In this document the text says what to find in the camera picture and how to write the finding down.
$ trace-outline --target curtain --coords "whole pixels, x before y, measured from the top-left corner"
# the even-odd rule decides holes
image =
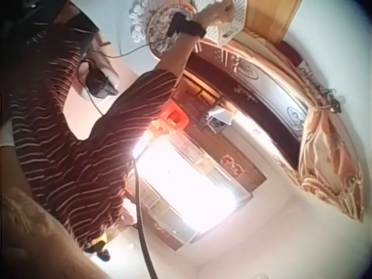
[[[298,171],[283,158],[277,163],[302,190],[336,206],[352,219],[363,221],[363,173],[350,136],[337,114],[339,106],[322,92],[316,80],[257,34],[224,46],[255,64],[289,94],[309,107],[305,121]]]

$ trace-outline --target striped shirt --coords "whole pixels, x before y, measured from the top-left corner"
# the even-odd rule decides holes
[[[53,26],[20,56],[5,86],[18,160],[34,198],[87,248],[120,219],[132,151],[177,78],[164,70],[143,74],[81,141],[63,114],[81,59],[76,36]]]

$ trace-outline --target hand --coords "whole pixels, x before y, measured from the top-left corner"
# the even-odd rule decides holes
[[[194,21],[200,23],[203,28],[207,28],[209,26],[231,23],[234,16],[233,0],[223,0],[222,2],[208,5],[195,15]]]

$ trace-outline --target black wristband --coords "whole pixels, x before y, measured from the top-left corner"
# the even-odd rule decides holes
[[[172,37],[174,33],[188,34],[193,37],[204,38],[207,31],[198,22],[193,22],[186,19],[182,13],[176,13],[170,22],[167,36]]]

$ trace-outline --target bright window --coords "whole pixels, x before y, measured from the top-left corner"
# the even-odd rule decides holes
[[[233,194],[197,171],[166,136],[150,144],[137,168],[139,175],[197,231],[209,230],[235,209]]]

